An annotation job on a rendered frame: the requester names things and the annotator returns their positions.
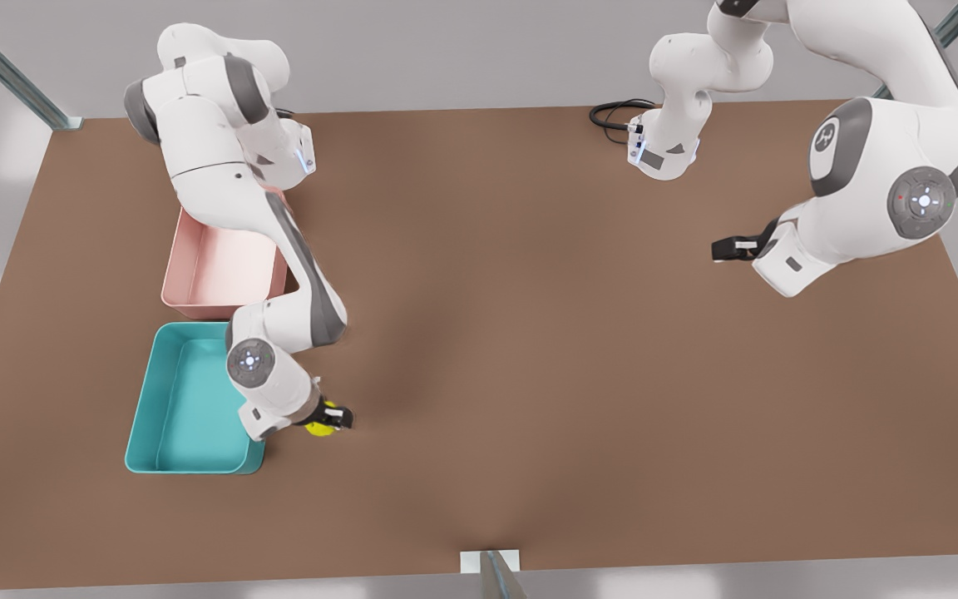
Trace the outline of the yellow round fruit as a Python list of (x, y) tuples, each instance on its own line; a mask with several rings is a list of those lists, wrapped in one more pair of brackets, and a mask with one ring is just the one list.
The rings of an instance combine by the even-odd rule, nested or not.
[(313, 436), (329, 436), (331, 433), (337, 432), (339, 430), (339, 427), (336, 424), (335, 416), (329, 413), (329, 410), (335, 409), (338, 409), (338, 406), (336, 406), (334, 403), (322, 402), (314, 410), (314, 413), (312, 413), (311, 416), (307, 417), (303, 422), (298, 424), (307, 429), (307, 431)]

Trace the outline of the teal plastic tray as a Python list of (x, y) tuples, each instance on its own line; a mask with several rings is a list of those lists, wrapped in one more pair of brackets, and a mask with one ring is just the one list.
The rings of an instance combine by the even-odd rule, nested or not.
[(155, 334), (126, 447), (138, 474), (256, 473), (265, 444), (244, 431), (225, 372), (227, 323), (172, 322)]

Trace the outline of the pink plastic tray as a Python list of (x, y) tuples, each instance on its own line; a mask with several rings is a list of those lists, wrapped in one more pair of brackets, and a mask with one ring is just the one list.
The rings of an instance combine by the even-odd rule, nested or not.
[(235, 221), (237, 200), (255, 192), (287, 201), (277, 187), (251, 182), (244, 182), (242, 194), (213, 185), (181, 187), (181, 212), (160, 292), (163, 304), (189, 319), (215, 321), (232, 317), (245, 304), (283, 294), (289, 265), (276, 242), (259, 232), (223, 227)]

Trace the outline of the silver frame post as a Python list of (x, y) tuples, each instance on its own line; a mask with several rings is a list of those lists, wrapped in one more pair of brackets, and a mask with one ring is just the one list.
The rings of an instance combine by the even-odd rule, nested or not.
[(479, 575), (481, 599), (529, 599), (516, 576), (521, 571), (520, 550), (463, 551), (459, 558), (463, 575)]
[(878, 65), (867, 68), (881, 81), (876, 99), (913, 105), (958, 106), (958, 73), (947, 48), (958, 38), (958, 0), (928, 26), (908, 0), (872, 0), (871, 27), (881, 42)]
[(67, 115), (0, 51), (0, 83), (53, 131), (76, 131), (84, 119)]

